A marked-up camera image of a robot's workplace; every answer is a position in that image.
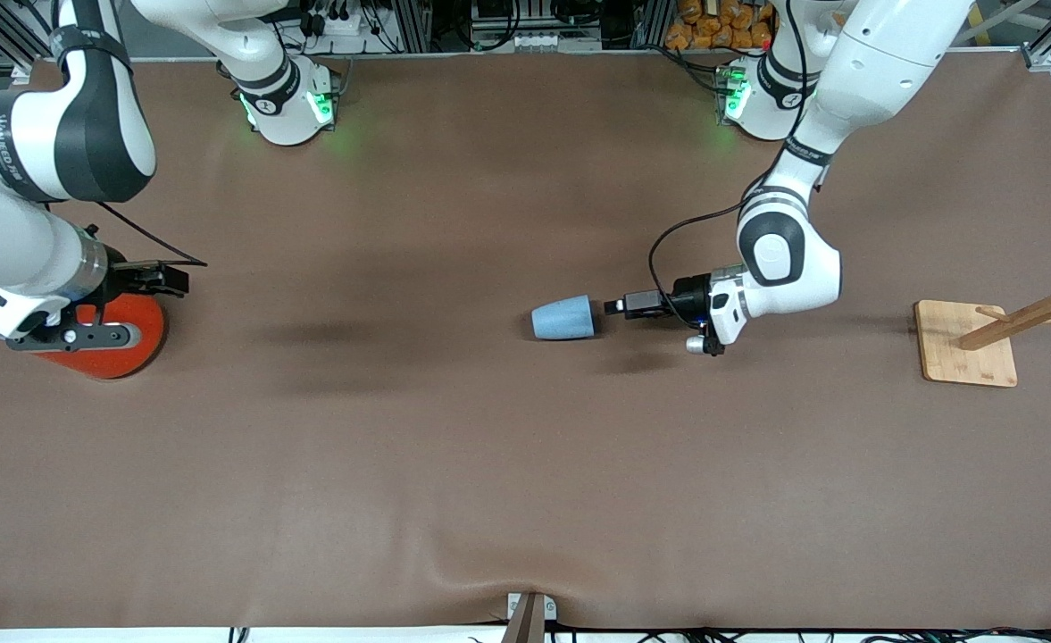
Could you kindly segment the grey metal table clamp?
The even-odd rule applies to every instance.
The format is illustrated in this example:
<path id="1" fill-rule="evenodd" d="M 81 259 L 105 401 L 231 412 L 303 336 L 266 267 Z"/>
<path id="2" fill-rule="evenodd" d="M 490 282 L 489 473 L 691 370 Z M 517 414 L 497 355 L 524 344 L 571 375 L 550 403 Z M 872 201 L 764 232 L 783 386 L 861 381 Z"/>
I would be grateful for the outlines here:
<path id="1" fill-rule="evenodd" d="M 548 626 L 557 622 L 557 603 L 542 593 L 510 593 L 501 643 L 553 643 Z"/>

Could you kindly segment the brown table mat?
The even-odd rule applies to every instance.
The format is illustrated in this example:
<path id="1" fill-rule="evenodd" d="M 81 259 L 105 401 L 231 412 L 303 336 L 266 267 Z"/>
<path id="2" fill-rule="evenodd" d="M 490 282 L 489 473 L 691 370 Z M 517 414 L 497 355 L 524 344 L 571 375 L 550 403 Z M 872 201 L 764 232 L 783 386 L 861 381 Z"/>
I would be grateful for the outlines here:
<path id="1" fill-rule="evenodd" d="M 1051 628 L 1051 326 L 1019 383 L 930 383 L 913 304 L 1051 293 L 1051 78 L 949 54 L 850 138 L 816 227 L 834 305 L 721 357 L 673 322 L 538 343 L 648 288 L 673 223 L 774 144 L 659 54 L 358 62 L 280 149 L 210 63 L 140 63 L 153 182 L 206 261 L 163 352 L 96 382 L 0 343 L 0 628 L 483 622 Z"/>

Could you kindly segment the white power strip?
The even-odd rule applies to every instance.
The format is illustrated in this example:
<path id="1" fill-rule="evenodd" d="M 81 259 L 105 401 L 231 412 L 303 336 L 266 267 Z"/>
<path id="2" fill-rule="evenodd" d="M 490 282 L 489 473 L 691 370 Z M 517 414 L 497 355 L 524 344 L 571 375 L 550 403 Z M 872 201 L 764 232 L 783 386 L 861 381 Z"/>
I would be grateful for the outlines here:
<path id="1" fill-rule="evenodd" d="M 301 16 L 298 25 L 307 37 L 358 38 L 371 34 L 371 22 L 357 0 L 310 5 Z"/>
<path id="2" fill-rule="evenodd" d="M 473 49 L 496 54 L 589 54 L 603 50 L 602 41 L 583 32 L 522 32 L 497 45 L 501 36 L 475 38 Z"/>

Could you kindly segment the orange can with grey lid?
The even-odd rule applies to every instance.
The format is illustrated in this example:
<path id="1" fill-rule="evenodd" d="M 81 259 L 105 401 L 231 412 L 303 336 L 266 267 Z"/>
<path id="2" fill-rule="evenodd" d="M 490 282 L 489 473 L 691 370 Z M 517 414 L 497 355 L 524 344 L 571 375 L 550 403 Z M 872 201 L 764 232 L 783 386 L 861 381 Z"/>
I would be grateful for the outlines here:
<path id="1" fill-rule="evenodd" d="M 154 360 L 169 332 L 164 309 L 152 296 L 122 294 L 102 306 L 102 327 L 125 327 L 129 341 L 124 347 L 92 347 L 62 353 L 38 353 L 42 361 L 55 362 L 64 369 L 100 381 L 114 381 L 130 376 Z"/>

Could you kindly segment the orange packets pile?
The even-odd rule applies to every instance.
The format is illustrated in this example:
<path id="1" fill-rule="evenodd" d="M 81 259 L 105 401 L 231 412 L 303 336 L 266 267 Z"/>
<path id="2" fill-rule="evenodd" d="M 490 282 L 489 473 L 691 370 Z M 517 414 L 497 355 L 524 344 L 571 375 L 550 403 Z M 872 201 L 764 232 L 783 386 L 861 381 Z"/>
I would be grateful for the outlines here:
<path id="1" fill-rule="evenodd" d="M 777 26 L 777 8 L 769 0 L 673 0 L 663 47 L 766 50 Z"/>

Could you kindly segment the wooden mug tree stand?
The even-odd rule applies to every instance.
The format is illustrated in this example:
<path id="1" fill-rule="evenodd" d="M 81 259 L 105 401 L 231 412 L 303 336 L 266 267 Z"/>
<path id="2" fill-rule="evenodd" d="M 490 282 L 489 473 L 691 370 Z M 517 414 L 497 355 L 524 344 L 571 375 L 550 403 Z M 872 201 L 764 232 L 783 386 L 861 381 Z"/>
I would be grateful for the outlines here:
<path id="1" fill-rule="evenodd" d="M 1015 311 L 926 298 L 913 316 L 923 379 L 1008 389 L 1018 383 L 1012 338 L 1051 325 L 1051 294 Z"/>

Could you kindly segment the blue plastic cup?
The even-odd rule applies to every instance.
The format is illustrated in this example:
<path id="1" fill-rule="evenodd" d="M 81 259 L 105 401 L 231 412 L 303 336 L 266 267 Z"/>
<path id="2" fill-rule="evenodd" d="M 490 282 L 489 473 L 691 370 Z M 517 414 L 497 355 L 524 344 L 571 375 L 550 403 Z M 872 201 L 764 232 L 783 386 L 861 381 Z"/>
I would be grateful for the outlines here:
<path id="1" fill-rule="evenodd" d="M 542 341 L 586 340 L 597 333 L 589 296 L 572 296 L 538 306 L 530 311 L 530 326 L 534 338 Z"/>

